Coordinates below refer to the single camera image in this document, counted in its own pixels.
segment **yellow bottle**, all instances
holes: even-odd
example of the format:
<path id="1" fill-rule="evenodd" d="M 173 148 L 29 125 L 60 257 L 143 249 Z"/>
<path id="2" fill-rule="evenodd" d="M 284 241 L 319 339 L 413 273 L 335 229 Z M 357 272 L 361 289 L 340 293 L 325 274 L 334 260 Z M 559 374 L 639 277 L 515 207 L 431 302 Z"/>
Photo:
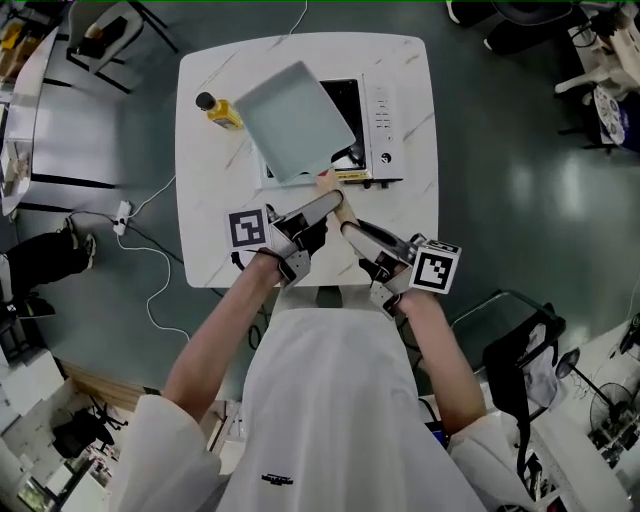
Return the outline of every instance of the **yellow bottle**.
<path id="1" fill-rule="evenodd" d="M 244 123 L 227 100 L 217 100 L 208 92 L 201 92 L 196 105 L 207 113 L 207 117 L 227 130 L 241 130 Z"/>

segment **white chair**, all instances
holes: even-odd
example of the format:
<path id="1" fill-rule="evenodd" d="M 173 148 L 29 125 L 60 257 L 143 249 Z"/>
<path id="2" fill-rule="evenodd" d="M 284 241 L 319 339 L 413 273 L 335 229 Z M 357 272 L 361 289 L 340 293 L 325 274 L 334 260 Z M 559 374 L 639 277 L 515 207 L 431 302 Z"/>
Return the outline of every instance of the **white chair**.
<path id="1" fill-rule="evenodd" d="M 104 28 L 119 16 L 127 20 L 124 33 L 120 38 L 111 43 L 99 59 L 89 57 L 89 64 L 79 60 L 80 43 L 92 25 Z M 129 46 L 142 32 L 144 24 L 148 23 L 160 37 L 178 53 L 178 48 L 169 40 L 167 35 L 156 25 L 156 22 L 164 28 L 167 26 L 142 3 L 132 2 L 74 2 L 69 10 L 69 46 L 67 48 L 67 60 L 96 75 L 98 78 L 129 94 L 131 91 L 122 84 L 100 72 L 109 62 L 124 64 L 115 57 L 124 48 Z"/>

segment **concrete floor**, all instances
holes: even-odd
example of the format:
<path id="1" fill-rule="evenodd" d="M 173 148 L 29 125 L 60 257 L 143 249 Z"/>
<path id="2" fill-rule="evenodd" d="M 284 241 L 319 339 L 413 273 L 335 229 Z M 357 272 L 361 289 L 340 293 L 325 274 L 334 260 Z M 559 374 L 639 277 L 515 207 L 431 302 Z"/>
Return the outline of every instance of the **concrete floor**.
<path id="1" fill-rule="evenodd" d="M 131 96 L 113 101 L 117 165 L 111 176 L 102 176 L 122 187 L 99 197 L 72 190 L 74 208 L 112 214 L 121 198 L 139 204 L 163 186 L 174 172 L 179 58 L 286 33 L 303 4 L 150 7 L 169 25 L 181 55 L 173 56 L 149 29 L 127 49 L 127 67 L 140 83 Z M 553 85 L 574 72 L 575 55 L 567 41 L 498 57 L 482 45 L 491 25 L 461 29 L 443 4 L 312 3 L 298 31 L 389 32 L 425 42 L 438 133 L 440 239 L 463 247 L 456 282 L 442 300 L 445 310 L 453 316 L 497 288 L 517 289 L 552 302 L 567 320 L 562 346 L 574 346 L 626 316 L 640 270 L 637 159 L 585 151 L 580 136 L 557 135 L 577 122 L 573 108 L 553 97 Z M 80 149 L 69 147 L 69 154 Z M 184 343 L 180 335 L 154 329 L 145 313 L 146 298 L 164 282 L 165 262 L 157 255 L 121 251 L 111 226 L 98 217 L 76 219 L 98 235 L 96 267 L 42 287 L 58 311 L 39 324 L 45 340 L 56 356 L 90 371 L 162 387 Z M 20 233 L 26 238 L 61 220 L 59 215 L 23 213 Z M 180 254 L 174 188 L 136 220 Z M 133 233 L 123 242 L 146 244 Z M 172 269 L 172 283 L 153 311 L 158 321 L 193 332 L 217 298 L 190 288 L 179 265 L 172 263 Z M 495 332 L 515 321 L 507 311 L 494 308 L 460 333 L 474 366 Z M 250 357 L 243 345 L 225 396 L 239 396 Z"/>

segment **table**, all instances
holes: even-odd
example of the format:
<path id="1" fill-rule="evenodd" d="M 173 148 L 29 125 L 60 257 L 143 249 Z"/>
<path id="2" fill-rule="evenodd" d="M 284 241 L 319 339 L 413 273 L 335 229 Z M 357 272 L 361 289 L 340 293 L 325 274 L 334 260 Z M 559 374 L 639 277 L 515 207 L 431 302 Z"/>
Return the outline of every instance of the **table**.
<path id="1" fill-rule="evenodd" d="M 33 161 L 36 157 L 34 138 L 42 86 L 43 84 L 50 84 L 68 88 L 72 87 L 68 83 L 48 79 L 44 76 L 47 66 L 49 65 L 49 59 L 51 57 L 51 52 L 53 51 L 53 46 L 57 40 L 57 36 L 58 27 L 54 28 L 49 35 L 44 38 L 33 54 L 29 57 L 27 62 L 25 62 L 13 87 L 13 94 L 9 105 L 9 112 L 7 114 L 7 124 L 4 132 L 0 162 L 2 163 L 3 169 L 6 169 L 6 162 L 8 160 L 7 143 L 15 143 L 18 153 L 26 153 L 28 155 L 29 172 L 25 178 L 14 185 L 13 190 L 9 195 L 5 196 L 4 192 L 2 192 L 3 215 L 11 214 L 18 207 L 27 194 L 33 181 L 92 188 L 115 188 L 113 185 L 98 181 L 33 172 Z M 60 208 L 48 207 L 46 205 L 36 206 L 40 210 L 60 211 Z"/>
<path id="2" fill-rule="evenodd" d="M 415 37 L 317 33 L 268 37 L 192 53 L 182 59 L 176 106 L 176 176 L 180 237 L 187 281 L 228 287 L 231 263 L 223 226 L 228 209 L 271 204 L 287 213 L 317 197 L 314 187 L 258 190 L 246 131 L 230 132 L 195 105 L 202 91 L 230 101 L 286 66 L 303 60 L 321 80 L 378 74 L 395 79 L 405 146 L 405 179 L 388 189 L 345 185 L 356 215 L 396 235 L 438 233 L 438 156 L 429 64 Z M 243 261 L 250 253 L 241 255 Z M 349 243 L 330 219 L 327 241 L 301 286 L 368 284 Z"/>

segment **shoe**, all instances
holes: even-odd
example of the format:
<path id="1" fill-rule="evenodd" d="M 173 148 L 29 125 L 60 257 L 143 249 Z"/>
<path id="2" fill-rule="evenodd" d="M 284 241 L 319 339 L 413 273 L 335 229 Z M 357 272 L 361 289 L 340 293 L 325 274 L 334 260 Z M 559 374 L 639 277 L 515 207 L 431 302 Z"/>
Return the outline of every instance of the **shoe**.
<path id="1" fill-rule="evenodd" d="M 91 234 L 87 235 L 87 238 L 84 239 L 84 248 L 87 251 L 87 254 L 89 255 L 89 263 L 87 263 L 87 270 L 93 267 L 93 258 L 96 255 L 97 245 L 98 244 L 96 243 L 96 238 Z"/>
<path id="2" fill-rule="evenodd" d="M 453 21 L 456 25 L 460 25 L 460 20 L 456 18 L 455 14 L 453 14 L 453 6 L 451 5 L 452 1 L 447 0 L 445 3 L 447 4 L 447 11 L 449 12 L 449 18 L 451 18 L 451 21 Z"/>
<path id="3" fill-rule="evenodd" d="M 73 248 L 74 250 L 77 249 L 79 247 L 78 232 L 76 231 L 76 226 L 73 223 L 73 220 L 71 220 L 71 217 L 66 217 L 64 219 L 62 231 L 64 231 L 65 229 L 68 229 L 69 233 L 71 233 L 71 240 L 73 240 Z"/>

